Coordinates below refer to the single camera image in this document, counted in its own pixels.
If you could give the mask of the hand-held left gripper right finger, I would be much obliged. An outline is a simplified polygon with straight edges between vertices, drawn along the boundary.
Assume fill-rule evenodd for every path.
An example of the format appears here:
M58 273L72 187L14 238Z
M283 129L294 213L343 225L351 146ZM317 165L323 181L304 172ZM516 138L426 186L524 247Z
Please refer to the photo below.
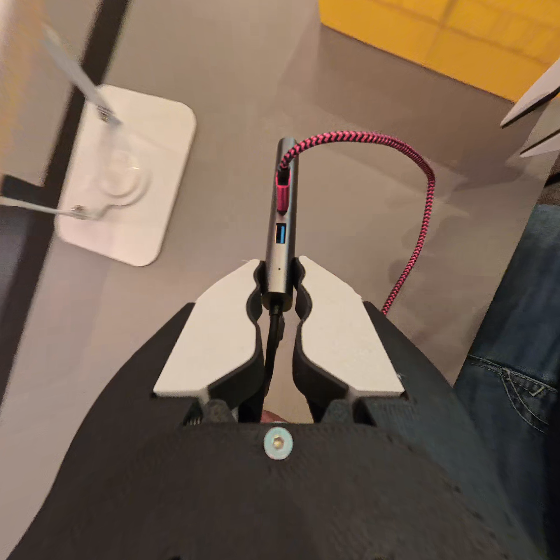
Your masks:
M292 374L299 392L316 405L401 397L405 388L362 297L307 256L294 265L300 323Z

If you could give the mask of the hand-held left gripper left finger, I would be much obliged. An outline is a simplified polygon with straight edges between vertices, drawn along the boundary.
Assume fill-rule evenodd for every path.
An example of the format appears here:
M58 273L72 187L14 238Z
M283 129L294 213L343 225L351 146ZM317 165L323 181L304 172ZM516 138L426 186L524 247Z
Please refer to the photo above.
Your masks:
M264 381L261 286L264 263L252 259L196 300L153 392L242 403Z

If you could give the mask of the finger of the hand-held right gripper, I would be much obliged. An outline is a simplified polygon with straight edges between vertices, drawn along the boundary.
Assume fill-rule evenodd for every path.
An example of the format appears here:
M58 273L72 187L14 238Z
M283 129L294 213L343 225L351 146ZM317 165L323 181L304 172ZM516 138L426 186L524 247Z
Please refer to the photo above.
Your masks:
M551 152L559 152L559 127L540 135L533 130L520 151L520 157L533 158Z
M559 94L559 60L556 60L521 96L501 121L501 128L518 121Z

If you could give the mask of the yellow plastic bin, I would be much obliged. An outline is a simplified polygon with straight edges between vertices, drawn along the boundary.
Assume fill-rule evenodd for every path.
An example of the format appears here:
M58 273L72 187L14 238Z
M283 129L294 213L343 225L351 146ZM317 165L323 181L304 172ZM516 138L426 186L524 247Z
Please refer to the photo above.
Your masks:
M326 27L517 102L559 58L559 1L319 1Z

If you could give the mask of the grey usb hub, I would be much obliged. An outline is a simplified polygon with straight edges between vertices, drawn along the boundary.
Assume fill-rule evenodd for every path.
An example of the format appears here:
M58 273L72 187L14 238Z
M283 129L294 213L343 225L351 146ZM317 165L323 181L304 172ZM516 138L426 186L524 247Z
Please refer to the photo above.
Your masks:
M272 202L265 258L263 306L272 314L291 309L293 302L292 263L295 257L298 198L298 156L287 171L279 171L284 155L296 145L293 137L283 137L277 145Z

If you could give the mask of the person's legs in jeans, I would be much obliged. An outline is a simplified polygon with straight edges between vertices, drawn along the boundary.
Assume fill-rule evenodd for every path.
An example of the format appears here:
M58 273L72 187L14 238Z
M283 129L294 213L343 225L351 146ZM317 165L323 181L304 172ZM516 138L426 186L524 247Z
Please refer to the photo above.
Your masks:
M559 207L530 214L455 382L523 528L559 559Z

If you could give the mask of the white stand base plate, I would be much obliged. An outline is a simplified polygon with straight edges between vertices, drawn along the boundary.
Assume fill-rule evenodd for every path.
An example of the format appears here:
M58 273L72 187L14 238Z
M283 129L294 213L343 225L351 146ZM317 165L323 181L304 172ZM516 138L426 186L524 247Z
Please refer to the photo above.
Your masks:
M57 236L134 267L158 257L197 120L182 102L111 85L99 91L119 124L86 102L60 193Z

